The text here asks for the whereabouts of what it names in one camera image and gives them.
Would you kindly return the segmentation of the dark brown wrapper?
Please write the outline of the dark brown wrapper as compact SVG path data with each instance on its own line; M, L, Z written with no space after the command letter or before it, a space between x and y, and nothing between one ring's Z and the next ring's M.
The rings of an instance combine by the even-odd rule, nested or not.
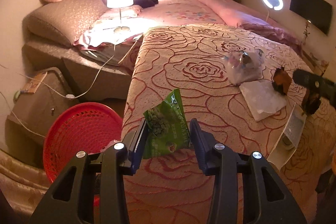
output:
M292 78L285 71L284 67L277 68L273 75L272 87L283 96L288 94Z

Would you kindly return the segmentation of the green snack packet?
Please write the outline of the green snack packet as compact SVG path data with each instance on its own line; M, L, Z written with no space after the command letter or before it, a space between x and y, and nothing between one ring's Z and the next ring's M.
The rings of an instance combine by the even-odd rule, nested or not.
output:
M165 156L191 147L190 132L179 89L174 89L157 106L143 113L148 126L144 159Z

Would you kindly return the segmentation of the white plastic sheet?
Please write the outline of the white plastic sheet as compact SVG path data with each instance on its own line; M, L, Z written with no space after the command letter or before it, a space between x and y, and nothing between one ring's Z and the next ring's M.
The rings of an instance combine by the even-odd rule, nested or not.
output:
M275 91L271 81L244 82L239 89L257 122L276 114L287 105L286 96Z

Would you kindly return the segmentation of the clear plastic bag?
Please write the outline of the clear plastic bag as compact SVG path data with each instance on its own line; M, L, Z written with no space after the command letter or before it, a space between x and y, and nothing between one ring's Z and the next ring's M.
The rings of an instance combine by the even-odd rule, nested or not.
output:
M261 49L233 51L223 57L227 78L234 86L260 79L264 61L265 54Z

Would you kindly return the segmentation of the red plastic mesh basket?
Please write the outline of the red plastic mesh basket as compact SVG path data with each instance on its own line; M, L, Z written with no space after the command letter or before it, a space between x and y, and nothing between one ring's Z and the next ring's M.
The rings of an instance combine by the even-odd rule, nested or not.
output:
M50 127L43 146L43 166L53 182L78 151L98 153L121 139L122 118L97 102L72 106Z

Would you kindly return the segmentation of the rose patterned bed cover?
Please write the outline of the rose patterned bed cover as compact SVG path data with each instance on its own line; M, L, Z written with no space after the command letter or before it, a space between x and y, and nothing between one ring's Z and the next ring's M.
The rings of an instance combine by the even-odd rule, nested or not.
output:
M135 63L122 133L134 131L147 109L179 89L186 119L197 119L203 130L236 152L268 156L306 90L291 84L286 107L255 121L240 89L229 82L223 61L231 51L256 49L265 53L265 80L280 67L289 74L308 70L290 47L246 30L221 24L151 28ZM131 223L207 221L214 179L202 174L190 149L143 160L134 176L124 178L124 185Z

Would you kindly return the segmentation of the beige patterned curtain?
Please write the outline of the beige patterned curtain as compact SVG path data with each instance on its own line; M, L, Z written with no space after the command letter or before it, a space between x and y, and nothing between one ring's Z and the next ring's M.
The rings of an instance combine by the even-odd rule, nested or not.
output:
M13 210L29 219L50 187L44 170L14 159L1 151L1 191Z

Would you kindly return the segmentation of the brown fabric nightstand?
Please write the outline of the brown fabric nightstand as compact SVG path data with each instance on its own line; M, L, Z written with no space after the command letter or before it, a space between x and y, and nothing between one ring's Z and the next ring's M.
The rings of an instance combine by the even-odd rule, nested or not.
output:
M14 112L7 116L9 124L38 148L43 147L50 127L60 114L79 103L77 99L64 97L72 90L60 69L52 67L38 71L42 72L48 74L36 93L21 93Z

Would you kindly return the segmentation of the orange book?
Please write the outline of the orange book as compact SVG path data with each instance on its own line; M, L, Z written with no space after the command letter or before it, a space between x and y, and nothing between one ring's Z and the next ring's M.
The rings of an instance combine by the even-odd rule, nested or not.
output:
M30 81L21 88L21 93L36 93L47 74L47 72L42 72L34 75L34 77L29 77Z

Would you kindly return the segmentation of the small green object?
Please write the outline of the small green object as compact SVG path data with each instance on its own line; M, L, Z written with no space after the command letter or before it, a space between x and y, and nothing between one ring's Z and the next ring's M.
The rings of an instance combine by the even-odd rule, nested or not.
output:
M17 100L19 99L19 96L21 95L21 90L18 90L15 92L14 96L13 96L13 101L16 103Z

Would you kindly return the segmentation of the pink folded duvet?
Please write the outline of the pink folded duvet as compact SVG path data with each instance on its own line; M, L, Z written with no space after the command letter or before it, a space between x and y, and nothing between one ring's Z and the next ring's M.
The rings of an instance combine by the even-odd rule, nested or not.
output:
M296 52L301 51L302 42L292 32L262 13L233 0L198 0L212 9L228 26L242 28L264 38L285 44Z

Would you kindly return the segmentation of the pink floral bed sheet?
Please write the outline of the pink floral bed sheet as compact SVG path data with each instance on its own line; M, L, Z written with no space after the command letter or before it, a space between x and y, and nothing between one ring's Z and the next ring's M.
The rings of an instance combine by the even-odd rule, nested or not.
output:
M81 50L96 50L99 46L131 40L157 26L218 23L224 21L198 0L158 0L153 7L132 5L109 9L74 42Z

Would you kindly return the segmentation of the black wall television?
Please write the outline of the black wall television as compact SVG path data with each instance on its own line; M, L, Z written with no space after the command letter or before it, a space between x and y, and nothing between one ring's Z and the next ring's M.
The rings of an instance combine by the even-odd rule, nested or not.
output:
M333 17L333 7L327 1L291 0L289 9L328 36Z

